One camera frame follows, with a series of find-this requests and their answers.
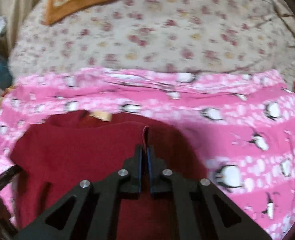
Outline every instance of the penguin print blanket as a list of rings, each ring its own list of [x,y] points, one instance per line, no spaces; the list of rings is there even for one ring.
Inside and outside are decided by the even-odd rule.
[[[295,93],[276,70],[253,75],[85,68],[22,77],[0,108],[0,174],[29,124],[86,109],[175,126],[208,177],[273,239],[295,221]],[[2,192],[13,211],[13,191]]]

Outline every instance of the clothing tag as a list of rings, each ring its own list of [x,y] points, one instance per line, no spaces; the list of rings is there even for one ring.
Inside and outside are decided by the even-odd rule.
[[[89,114],[89,116],[95,117],[106,122],[111,122],[112,119],[112,114],[102,111],[93,111]]]

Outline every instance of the blue object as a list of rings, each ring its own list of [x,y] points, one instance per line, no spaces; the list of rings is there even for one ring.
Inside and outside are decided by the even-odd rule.
[[[7,60],[0,55],[0,88],[5,90],[12,85],[13,77],[8,69]]]

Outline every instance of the red shirt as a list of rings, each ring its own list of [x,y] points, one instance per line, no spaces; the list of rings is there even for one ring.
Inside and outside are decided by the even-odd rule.
[[[135,145],[153,145],[168,168],[189,179],[205,177],[187,140],[174,127],[134,114],[114,114],[111,122],[86,110],[50,116],[32,125],[17,142],[11,160],[20,175],[16,199],[21,228],[27,226],[80,181],[92,182],[122,168]],[[121,202],[117,239],[172,239],[171,202],[154,200],[146,178],[138,200]]]

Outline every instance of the metal pin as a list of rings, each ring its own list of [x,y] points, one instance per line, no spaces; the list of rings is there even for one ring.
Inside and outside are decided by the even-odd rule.
[[[164,176],[171,176],[173,174],[173,172],[170,169],[165,169],[164,171],[162,171]]]
[[[80,182],[80,186],[82,188],[89,187],[89,185],[90,185],[90,182],[86,179]]]
[[[128,175],[129,172],[127,170],[125,170],[125,169],[121,169],[121,170],[118,171],[118,174],[120,176],[124,177],[124,176]]]
[[[211,184],[211,182],[210,182],[209,179],[201,179],[201,180],[200,180],[200,183],[201,183],[201,185],[203,185],[203,186],[208,186],[208,185]]]

